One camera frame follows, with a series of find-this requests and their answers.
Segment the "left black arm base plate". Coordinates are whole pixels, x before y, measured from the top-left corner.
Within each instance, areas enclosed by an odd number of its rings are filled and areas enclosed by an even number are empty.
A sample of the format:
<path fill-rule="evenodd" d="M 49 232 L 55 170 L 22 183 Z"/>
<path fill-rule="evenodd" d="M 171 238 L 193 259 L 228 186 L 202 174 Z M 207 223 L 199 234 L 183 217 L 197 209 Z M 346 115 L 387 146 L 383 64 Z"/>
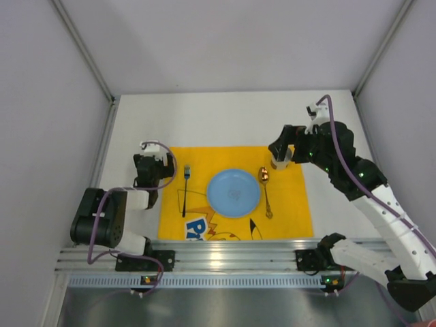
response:
<path fill-rule="evenodd" d="M 173 250 L 153 250 L 151 258 L 163 266 L 164 272 L 172 272 L 175 264 L 176 252 Z M 155 272 L 160 269 L 157 262 L 137 256 L 118 255 L 115 270 L 117 272 Z"/>

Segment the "blue plastic plate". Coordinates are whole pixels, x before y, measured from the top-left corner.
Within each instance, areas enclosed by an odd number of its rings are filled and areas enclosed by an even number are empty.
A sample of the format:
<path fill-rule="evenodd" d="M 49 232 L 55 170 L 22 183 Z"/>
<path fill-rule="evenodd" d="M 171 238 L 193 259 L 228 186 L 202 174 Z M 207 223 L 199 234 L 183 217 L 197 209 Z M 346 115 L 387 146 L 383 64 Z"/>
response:
<path fill-rule="evenodd" d="M 206 198 L 217 214 L 235 219 L 249 215 L 258 207 L 261 190 L 249 172 L 227 169 L 212 177 L 206 188 Z"/>

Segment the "gold spoon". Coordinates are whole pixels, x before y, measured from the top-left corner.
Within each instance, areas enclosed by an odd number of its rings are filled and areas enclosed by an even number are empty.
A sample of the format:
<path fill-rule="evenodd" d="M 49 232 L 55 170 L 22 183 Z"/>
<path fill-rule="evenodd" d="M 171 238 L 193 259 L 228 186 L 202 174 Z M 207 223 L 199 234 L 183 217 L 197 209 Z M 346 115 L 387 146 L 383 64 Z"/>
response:
<path fill-rule="evenodd" d="M 258 180 L 260 182 L 260 184 L 263 186 L 264 188 L 264 195 L 265 195 L 265 201 L 266 201 L 266 217 L 268 219 L 272 219 L 273 218 L 273 212 L 272 209 L 270 207 L 270 202 L 268 199 L 268 192 L 267 192 L 267 184 L 269 182 L 269 173 L 268 170 L 265 166 L 262 166 L 259 171 L 258 171 Z"/>

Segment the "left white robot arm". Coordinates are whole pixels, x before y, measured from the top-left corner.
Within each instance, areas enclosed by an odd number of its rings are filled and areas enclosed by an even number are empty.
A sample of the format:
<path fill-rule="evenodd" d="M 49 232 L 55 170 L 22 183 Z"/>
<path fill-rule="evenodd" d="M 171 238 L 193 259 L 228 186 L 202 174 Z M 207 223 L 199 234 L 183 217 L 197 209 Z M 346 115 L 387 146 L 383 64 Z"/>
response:
<path fill-rule="evenodd" d="M 70 228 L 73 243 L 87 245 L 87 262 L 96 245 L 107 248 L 104 255 L 120 254 L 130 258 L 150 257 L 151 240 L 129 229 L 131 214 L 154 207 L 159 190 L 176 177 L 178 164 L 169 147 L 156 140 L 142 142 L 141 152 L 133 156 L 136 177 L 131 187 L 105 190 L 90 187 L 84 191 Z"/>

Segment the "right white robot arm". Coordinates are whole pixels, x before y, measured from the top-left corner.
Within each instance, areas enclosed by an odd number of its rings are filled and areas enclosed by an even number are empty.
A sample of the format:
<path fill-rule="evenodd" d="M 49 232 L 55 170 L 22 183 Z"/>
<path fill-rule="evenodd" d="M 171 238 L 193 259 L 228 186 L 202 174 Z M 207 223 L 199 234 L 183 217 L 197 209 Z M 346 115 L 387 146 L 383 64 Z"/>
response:
<path fill-rule="evenodd" d="M 273 168 L 290 162 L 313 164 L 323 170 L 342 193 L 373 225 L 393 258 L 338 233 L 321 239 L 313 250 L 317 270 L 351 268 L 387 289 L 404 310 L 417 311 L 435 297 L 435 246 L 421 233 L 396 199 L 387 178 L 370 160 L 357 155 L 354 133 L 332 118 L 330 106 L 307 107 L 311 122 L 284 125 L 268 145 Z"/>

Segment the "blue metal fork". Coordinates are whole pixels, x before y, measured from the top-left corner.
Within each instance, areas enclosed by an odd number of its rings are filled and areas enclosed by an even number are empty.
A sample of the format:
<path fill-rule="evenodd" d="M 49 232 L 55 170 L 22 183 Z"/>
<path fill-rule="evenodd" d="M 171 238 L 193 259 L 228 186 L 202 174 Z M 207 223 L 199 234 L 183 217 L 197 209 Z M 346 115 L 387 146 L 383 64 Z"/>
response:
<path fill-rule="evenodd" d="M 183 209 L 182 209 L 182 217 L 185 218 L 186 216 L 186 203 L 187 203 L 187 184 L 188 180 L 191 176 L 191 168 L 190 165 L 186 165 L 184 167 L 184 179 L 185 179 L 185 187 L 184 187 L 184 194 L 183 194 Z"/>

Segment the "yellow Pikachu placemat cloth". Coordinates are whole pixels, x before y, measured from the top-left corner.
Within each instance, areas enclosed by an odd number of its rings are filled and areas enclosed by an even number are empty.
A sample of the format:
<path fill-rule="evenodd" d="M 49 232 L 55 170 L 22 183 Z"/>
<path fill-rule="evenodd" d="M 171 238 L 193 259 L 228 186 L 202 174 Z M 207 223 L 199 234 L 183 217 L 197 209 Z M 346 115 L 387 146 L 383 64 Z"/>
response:
<path fill-rule="evenodd" d="M 309 201 L 302 168 L 291 163 L 284 170 L 270 165 L 270 152 L 264 146 L 185 147 L 173 150 L 179 171 L 163 189 L 158 237 L 163 240 L 273 240 L 312 237 Z M 186 216 L 182 217 L 185 187 L 184 167 L 190 165 Z M 265 166 L 269 173 L 268 199 L 273 218 L 266 217 L 264 188 L 259 183 L 258 207 L 241 218 L 217 214 L 208 204 L 206 188 L 217 173 L 241 169 L 258 177 Z"/>

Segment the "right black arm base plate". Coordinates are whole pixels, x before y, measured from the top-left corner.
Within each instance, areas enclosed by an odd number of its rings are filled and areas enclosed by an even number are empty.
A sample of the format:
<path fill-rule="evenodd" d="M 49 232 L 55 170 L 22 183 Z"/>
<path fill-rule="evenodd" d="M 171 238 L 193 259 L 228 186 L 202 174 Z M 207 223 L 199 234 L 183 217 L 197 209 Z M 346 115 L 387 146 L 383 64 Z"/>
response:
<path fill-rule="evenodd" d="M 297 270 L 303 272 L 320 272 L 340 270 L 329 252 L 320 249 L 295 250 Z"/>

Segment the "metal cup with paper sleeve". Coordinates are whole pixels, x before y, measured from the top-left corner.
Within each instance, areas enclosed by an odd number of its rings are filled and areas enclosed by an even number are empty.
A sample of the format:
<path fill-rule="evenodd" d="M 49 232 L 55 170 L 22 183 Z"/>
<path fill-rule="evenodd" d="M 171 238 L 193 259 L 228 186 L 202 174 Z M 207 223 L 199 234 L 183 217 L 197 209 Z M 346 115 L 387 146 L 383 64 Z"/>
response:
<path fill-rule="evenodd" d="M 283 161 L 278 161 L 274 156 L 271 157 L 270 165 L 274 170 L 284 170 L 288 167 L 292 159 L 292 150 L 287 148 Z"/>

